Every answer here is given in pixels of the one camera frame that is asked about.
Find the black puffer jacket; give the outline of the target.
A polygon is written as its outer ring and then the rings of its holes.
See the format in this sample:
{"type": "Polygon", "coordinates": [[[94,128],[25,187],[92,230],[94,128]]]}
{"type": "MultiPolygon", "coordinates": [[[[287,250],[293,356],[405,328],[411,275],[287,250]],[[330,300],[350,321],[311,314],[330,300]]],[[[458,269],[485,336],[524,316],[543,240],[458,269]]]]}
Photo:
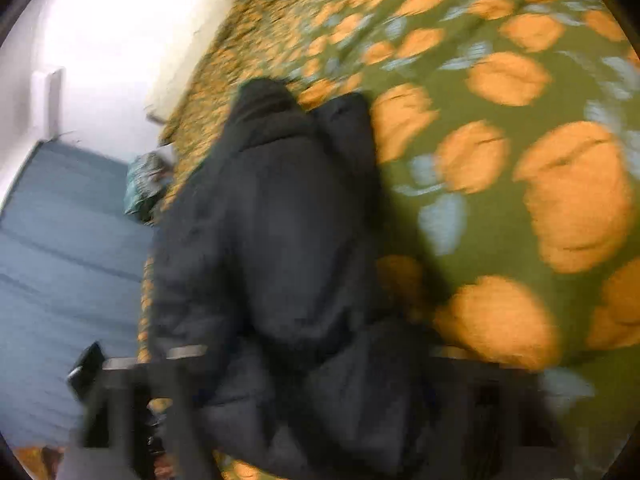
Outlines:
{"type": "Polygon", "coordinates": [[[160,219],[149,348],[201,346],[195,416],[216,450],[290,479],[419,479],[432,393],[375,267],[368,104],[303,110],[241,88],[160,219]]]}

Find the pile of clothes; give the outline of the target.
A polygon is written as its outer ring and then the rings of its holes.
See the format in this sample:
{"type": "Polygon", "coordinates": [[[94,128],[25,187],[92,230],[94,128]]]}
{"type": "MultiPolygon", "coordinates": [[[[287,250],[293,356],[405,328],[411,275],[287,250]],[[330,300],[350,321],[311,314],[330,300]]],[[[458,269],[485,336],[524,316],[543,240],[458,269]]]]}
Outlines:
{"type": "Polygon", "coordinates": [[[126,174],[124,214],[142,223],[152,223],[156,207],[172,181],[176,155],[170,144],[137,156],[126,174]]]}

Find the blue grey curtain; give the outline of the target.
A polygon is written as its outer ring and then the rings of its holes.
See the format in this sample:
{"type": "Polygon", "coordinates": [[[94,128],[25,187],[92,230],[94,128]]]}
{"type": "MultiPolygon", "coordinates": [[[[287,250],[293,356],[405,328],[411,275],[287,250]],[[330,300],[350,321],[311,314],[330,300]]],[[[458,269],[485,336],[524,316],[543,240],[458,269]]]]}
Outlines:
{"type": "Polygon", "coordinates": [[[150,226],[124,214],[121,162],[48,143],[1,215],[1,433],[63,445],[80,405],[66,376],[98,342],[134,356],[150,226]]]}

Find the green floral bed quilt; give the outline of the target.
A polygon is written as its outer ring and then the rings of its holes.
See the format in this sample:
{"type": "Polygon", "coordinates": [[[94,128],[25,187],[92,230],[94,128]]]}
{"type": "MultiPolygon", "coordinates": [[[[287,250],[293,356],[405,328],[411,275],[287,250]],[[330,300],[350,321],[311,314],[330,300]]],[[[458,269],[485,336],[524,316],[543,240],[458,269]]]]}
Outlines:
{"type": "Polygon", "coordinates": [[[232,0],[163,209],[241,88],[367,101],[378,284],[415,349],[534,375],[602,479],[639,422],[639,61],[603,0],[232,0]]]}

